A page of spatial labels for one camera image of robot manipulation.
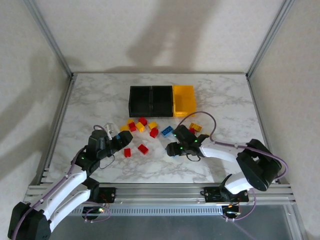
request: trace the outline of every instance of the yellow lego brick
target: yellow lego brick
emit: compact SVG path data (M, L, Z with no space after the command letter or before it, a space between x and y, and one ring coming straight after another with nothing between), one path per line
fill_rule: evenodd
M145 126L141 122L138 122L135 126L140 133L142 133L145 130Z
M120 132L122 132L122 131L129 131L128 125L122 126L122 127L120 128Z
M202 126L199 126L199 125L197 125L197 124L195 124L195 123L191 123L190 124L190 127L189 127L190 129L192 128L192 129L194 129L196 132L201 132L201 130L202 130Z
M152 130L152 129L156 128L158 126L158 124L155 121L153 121L153 122L149 123L148 126L149 126L150 130Z

